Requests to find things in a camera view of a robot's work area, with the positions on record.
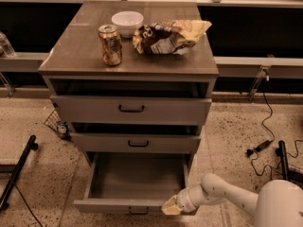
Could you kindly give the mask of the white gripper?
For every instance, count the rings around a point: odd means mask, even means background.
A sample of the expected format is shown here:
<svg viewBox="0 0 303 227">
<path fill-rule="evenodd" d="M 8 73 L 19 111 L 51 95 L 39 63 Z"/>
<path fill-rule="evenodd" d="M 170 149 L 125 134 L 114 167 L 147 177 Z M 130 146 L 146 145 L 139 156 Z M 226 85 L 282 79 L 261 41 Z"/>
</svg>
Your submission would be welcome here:
<svg viewBox="0 0 303 227">
<path fill-rule="evenodd" d="M 177 196 L 172 196 L 166 201 L 161 211 L 167 216 L 177 216 L 182 213 L 196 211 L 206 203 L 207 194 L 200 184 L 181 190 Z"/>
</svg>

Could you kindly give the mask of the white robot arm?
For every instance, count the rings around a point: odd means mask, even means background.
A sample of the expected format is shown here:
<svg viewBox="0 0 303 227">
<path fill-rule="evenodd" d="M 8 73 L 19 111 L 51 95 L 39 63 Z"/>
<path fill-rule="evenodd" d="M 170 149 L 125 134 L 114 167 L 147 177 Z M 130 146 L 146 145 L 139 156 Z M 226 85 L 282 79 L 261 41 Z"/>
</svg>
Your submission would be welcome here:
<svg viewBox="0 0 303 227">
<path fill-rule="evenodd" d="M 180 215 L 222 200 L 252 216 L 255 227 L 303 227 L 303 190 L 285 180 L 270 181 L 256 194 L 207 173 L 199 184 L 172 196 L 161 210 L 165 215 Z"/>
</svg>

